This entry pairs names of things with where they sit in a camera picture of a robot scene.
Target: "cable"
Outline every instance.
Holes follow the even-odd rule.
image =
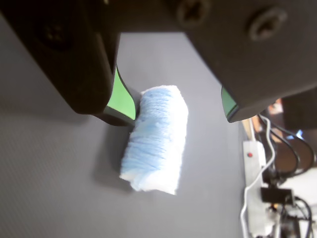
[[[305,218],[305,219],[308,219],[308,217],[306,216],[304,210],[303,210],[298,204],[296,204],[295,206],[297,207],[298,210],[301,211],[301,213],[303,214],[304,218]]]
[[[253,126],[252,118],[249,118],[249,124],[250,124],[251,140],[256,141],[256,135],[254,133],[254,126]]]
[[[263,117],[263,116],[262,116],[262,115],[259,115],[260,120],[261,120],[263,123],[265,123],[261,117]],[[293,176],[295,176],[296,171],[297,171],[297,169],[298,169],[298,167],[299,167],[299,163],[300,163],[300,161],[301,161],[301,160],[300,160],[300,157],[299,157],[298,153],[294,150],[293,146],[292,146],[287,140],[285,140],[283,137],[279,136],[274,130],[272,130],[272,128],[271,128],[270,131],[271,131],[271,133],[272,133],[274,136],[276,136],[276,137],[277,137],[278,139],[280,139],[284,144],[286,144],[287,147],[291,149],[292,153],[293,153],[294,156],[295,156],[296,164],[295,164],[294,169],[292,169],[292,170],[289,171],[289,172],[278,172],[279,177],[282,177],[282,178],[284,178],[284,179],[292,178]]]
[[[313,227],[312,227],[312,224],[313,224],[312,210],[311,210],[310,206],[308,205],[308,203],[305,200],[303,200],[303,199],[301,199],[300,197],[297,197],[297,196],[295,196],[294,198],[295,198],[296,201],[301,201],[305,205],[305,207],[307,209],[307,212],[308,212],[308,219],[309,219],[308,222],[309,223],[308,223],[308,228],[307,228],[307,232],[306,232],[306,236],[305,237],[306,238],[310,238],[310,236],[312,235],[312,238],[314,238],[314,231],[313,231]],[[300,210],[301,210],[301,212],[303,213],[303,215],[305,217],[306,215],[305,215],[304,211],[302,209],[300,209]]]
[[[311,159],[311,162],[310,162],[309,166],[308,166],[307,168],[303,169],[302,171],[296,173],[296,174],[293,175],[293,176],[302,175],[303,173],[305,173],[305,172],[307,172],[309,169],[311,169],[311,168],[315,165],[315,163],[316,163],[316,153],[315,153],[315,151],[313,150],[313,148],[310,146],[310,144],[309,144],[306,140],[304,140],[304,139],[302,139],[302,138],[299,138],[299,137],[298,137],[297,135],[295,135],[294,133],[292,133],[292,132],[290,132],[290,131],[288,131],[288,130],[282,128],[282,127],[280,127],[279,125],[277,125],[277,124],[275,124],[275,123],[273,123],[273,122],[272,122],[272,125],[274,125],[274,127],[276,127],[277,129],[279,129],[280,131],[283,131],[284,133],[286,133],[286,134],[288,134],[288,135],[291,135],[291,136],[293,136],[295,139],[300,140],[301,142],[303,142],[303,143],[309,148],[309,150],[310,150],[310,152],[311,152],[311,154],[312,154],[312,159]]]
[[[244,238],[249,238],[248,236],[248,231],[247,231],[247,225],[246,225],[246,220],[244,217],[244,213],[247,209],[247,195],[248,195],[248,191],[256,184],[256,182],[259,180],[259,178],[261,177],[262,173],[274,162],[275,159],[275,151],[272,145],[272,142],[270,140],[270,130],[271,130],[271,122],[269,119],[267,119],[266,117],[263,117],[263,119],[266,120],[266,139],[269,145],[269,148],[272,152],[272,156],[270,158],[270,160],[268,161],[268,163],[260,170],[259,174],[257,175],[256,179],[247,187],[245,187],[244,189],[244,203],[243,203],[243,207],[241,209],[240,212],[240,221],[241,221],[241,227],[242,227],[242,233],[243,233],[243,237]]]

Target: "gray mat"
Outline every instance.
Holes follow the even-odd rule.
[[[129,129],[75,114],[0,17],[0,237],[242,237],[239,124],[182,34],[123,35],[118,66],[137,90],[176,84],[189,108],[177,196],[118,177]]]

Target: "white power strip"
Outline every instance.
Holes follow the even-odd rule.
[[[244,141],[243,157],[246,186],[248,186],[266,164],[265,150],[262,143],[259,141]],[[263,185],[261,177],[249,190],[247,197],[248,228],[253,237],[269,235],[274,225],[274,220],[267,210],[269,204],[262,202],[261,187]]]

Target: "black screw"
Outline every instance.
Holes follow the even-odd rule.
[[[57,20],[41,21],[36,24],[36,35],[46,46],[55,50],[67,50],[70,36],[65,24]]]
[[[210,6],[210,0],[181,0],[177,7],[177,20],[184,28],[194,28],[206,19]]]
[[[275,35],[284,22],[287,13],[279,7],[271,7],[258,13],[249,26],[249,36],[253,41],[262,41]]]

